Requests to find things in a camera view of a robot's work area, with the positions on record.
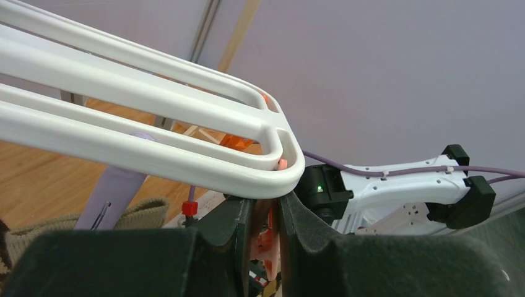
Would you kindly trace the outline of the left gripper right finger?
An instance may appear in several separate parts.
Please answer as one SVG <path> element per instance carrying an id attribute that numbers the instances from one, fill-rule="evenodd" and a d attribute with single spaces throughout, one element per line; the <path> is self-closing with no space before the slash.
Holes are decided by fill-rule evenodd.
<path id="1" fill-rule="evenodd" d="M 343 235 L 279 200 L 284 296 L 509 296 L 497 256 L 462 236 Z"/>

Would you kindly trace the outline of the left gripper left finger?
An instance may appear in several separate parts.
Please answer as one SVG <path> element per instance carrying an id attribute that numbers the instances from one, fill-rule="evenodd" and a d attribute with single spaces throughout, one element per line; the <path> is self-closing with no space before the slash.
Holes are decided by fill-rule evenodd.
<path id="1" fill-rule="evenodd" d="M 253 205 L 229 197 L 187 228 L 45 233 L 4 295 L 246 296 Z"/>

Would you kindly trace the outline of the beige orange argyle sock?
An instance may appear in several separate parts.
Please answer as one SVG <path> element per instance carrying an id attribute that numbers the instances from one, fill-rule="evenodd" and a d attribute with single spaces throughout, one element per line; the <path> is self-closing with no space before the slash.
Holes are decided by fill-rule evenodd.
<path id="1" fill-rule="evenodd" d="M 169 206 L 169 201 L 162 197 L 143 200 L 128 208 L 114 229 L 160 228 L 165 222 Z M 79 214 L 65 215 L 11 230 L 1 222 L 1 279 L 10 274 L 14 264 L 37 236 L 49 231 L 71 230 L 79 217 Z"/>

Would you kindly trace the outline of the white plastic clip hanger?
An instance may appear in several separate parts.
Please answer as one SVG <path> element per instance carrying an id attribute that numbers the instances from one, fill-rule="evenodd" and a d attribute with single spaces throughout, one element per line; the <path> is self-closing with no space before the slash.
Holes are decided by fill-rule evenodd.
<path id="1" fill-rule="evenodd" d="M 289 193 L 305 169 L 287 118 L 261 88 L 22 1 L 1 2 L 1 74 L 154 117 L 143 124 L 2 84 L 6 142 L 253 199 Z M 178 122 L 259 144 L 237 151 L 185 136 Z"/>

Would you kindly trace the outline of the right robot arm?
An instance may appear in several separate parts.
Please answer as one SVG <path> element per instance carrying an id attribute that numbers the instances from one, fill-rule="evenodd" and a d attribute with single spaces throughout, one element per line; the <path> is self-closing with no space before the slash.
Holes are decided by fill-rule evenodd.
<path id="1" fill-rule="evenodd" d="M 483 176 L 469 176 L 469 162 L 458 144 L 435 158 L 396 165 L 341 165 L 320 158 L 305 168 L 295 193 L 342 234 L 450 233 L 489 219 L 496 198 Z"/>

